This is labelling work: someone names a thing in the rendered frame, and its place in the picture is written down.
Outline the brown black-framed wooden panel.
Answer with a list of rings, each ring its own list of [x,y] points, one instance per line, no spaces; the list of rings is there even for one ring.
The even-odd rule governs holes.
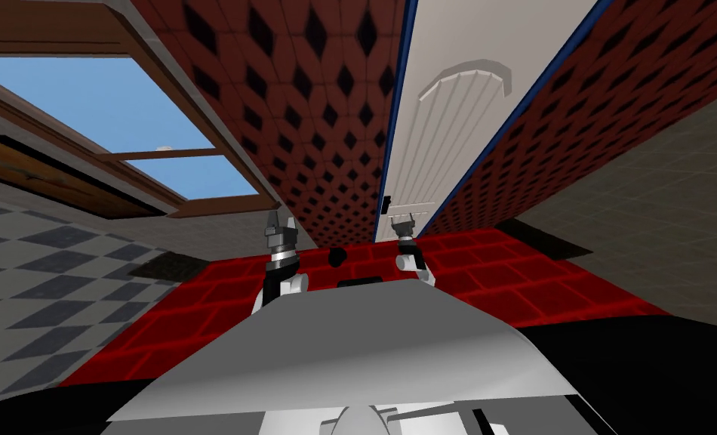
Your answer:
[[[107,220],[166,215],[4,135],[0,135],[0,183]]]

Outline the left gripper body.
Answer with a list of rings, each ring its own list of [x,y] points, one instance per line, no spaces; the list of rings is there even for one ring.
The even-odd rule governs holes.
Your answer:
[[[298,229],[290,227],[267,227],[264,231],[267,247],[271,251],[294,251]]]

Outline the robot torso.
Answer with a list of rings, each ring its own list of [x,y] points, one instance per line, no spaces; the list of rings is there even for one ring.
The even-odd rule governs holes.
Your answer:
[[[576,397],[510,324],[404,279],[257,304],[101,435],[595,435]]]

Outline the white panelled door leaf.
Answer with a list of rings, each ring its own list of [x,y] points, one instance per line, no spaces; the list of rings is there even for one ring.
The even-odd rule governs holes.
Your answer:
[[[376,242],[395,238],[393,217],[432,227],[610,1],[408,0]]]

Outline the brown framed window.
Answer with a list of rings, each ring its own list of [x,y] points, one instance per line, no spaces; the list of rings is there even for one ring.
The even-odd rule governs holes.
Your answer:
[[[0,135],[166,213],[107,221],[278,208],[138,17],[129,0],[0,0]]]

